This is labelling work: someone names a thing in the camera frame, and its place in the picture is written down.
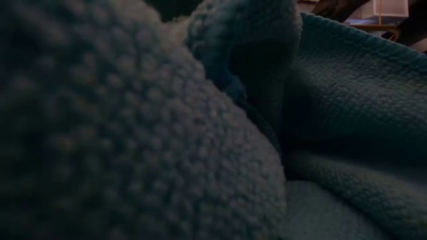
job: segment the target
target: soft fabric texture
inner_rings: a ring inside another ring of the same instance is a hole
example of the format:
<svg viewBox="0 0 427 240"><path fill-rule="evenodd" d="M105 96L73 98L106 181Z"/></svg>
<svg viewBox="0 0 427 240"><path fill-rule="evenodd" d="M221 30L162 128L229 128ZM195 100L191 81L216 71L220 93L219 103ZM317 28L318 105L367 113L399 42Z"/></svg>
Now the soft fabric texture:
<svg viewBox="0 0 427 240"><path fill-rule="evenodd" d="M425 55L292 0L168 14L0 1L4 239L427 239Z"/></svg>

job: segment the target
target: teal blanket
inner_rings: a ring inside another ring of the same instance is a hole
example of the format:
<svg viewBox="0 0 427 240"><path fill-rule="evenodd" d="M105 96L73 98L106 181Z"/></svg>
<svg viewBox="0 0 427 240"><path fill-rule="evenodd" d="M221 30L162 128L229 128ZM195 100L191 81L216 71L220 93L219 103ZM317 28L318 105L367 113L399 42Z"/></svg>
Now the teal blanket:
<svg viewBox="0 0 427 240"><path fill-rule="evenodd" d="M425 55L160 3L0 1L2 239L427 239Z"/></svg>

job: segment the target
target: blue fleece blanket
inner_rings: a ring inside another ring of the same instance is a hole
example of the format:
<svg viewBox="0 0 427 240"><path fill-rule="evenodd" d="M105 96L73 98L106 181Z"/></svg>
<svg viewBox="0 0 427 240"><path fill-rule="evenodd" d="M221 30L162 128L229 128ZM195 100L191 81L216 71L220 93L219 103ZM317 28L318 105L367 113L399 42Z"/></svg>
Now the blue fleece blanket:
<svg viewBox="0 0 427 240"><path fill-rule="evenodd" d="M292 0L5 0L0 32L4 239L427 239L425 55Z"/></svg>

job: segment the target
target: blanket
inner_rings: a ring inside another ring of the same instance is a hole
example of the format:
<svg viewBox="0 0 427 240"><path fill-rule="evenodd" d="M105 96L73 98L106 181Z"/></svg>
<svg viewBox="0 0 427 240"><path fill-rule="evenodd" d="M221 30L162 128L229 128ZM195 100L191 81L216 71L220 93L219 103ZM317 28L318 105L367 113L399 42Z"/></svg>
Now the blanket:
<svg viewBox="0 0 427 240"><path fill-rule="evenodd" d="M427 238L425 55L291 0L0 9L4 239Z"/></svg>

